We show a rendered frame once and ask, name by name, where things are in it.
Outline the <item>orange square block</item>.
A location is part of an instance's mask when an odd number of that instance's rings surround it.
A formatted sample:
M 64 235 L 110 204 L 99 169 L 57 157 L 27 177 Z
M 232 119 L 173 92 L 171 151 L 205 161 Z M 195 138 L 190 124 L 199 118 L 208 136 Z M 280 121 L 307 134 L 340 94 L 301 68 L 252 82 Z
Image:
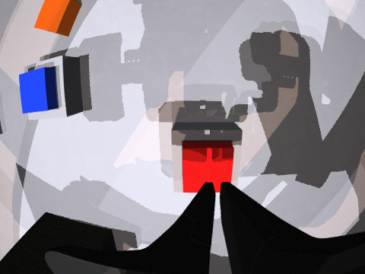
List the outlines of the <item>orange square block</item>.
M 69 37 L 81 6 L 76 0 L 45 0 L 34 27 Z

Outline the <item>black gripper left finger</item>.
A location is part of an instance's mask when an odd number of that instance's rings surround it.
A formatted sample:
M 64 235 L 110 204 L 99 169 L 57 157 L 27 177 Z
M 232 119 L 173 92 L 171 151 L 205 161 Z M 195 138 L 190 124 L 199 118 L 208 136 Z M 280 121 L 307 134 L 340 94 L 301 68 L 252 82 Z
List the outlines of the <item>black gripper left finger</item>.
M 204 183 L 179 219 L 140 250 L 58 246 L 46 264 L 54 274 L 209 274 L 216 192 Z

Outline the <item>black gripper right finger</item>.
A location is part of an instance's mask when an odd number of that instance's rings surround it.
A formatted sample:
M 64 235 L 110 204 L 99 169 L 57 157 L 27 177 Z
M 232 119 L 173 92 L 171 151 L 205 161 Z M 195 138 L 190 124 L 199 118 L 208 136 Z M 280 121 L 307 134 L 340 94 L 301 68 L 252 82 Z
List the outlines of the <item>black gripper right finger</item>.
M 311 237 L 229 182 L 219 200 L 232 274 L 345 274 L 365 264 L 365 231 Z

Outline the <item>red button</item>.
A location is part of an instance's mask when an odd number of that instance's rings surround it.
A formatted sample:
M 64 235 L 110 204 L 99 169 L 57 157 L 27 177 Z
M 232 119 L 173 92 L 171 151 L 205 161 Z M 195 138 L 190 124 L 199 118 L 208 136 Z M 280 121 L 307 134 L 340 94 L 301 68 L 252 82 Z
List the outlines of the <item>red button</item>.
M 236 186 L 240 170 L 243 129 L 226 122 L 175 122 L 173 140 L 174 192 L 197 193 L 213 183 L 219 193 L 222 182 Z

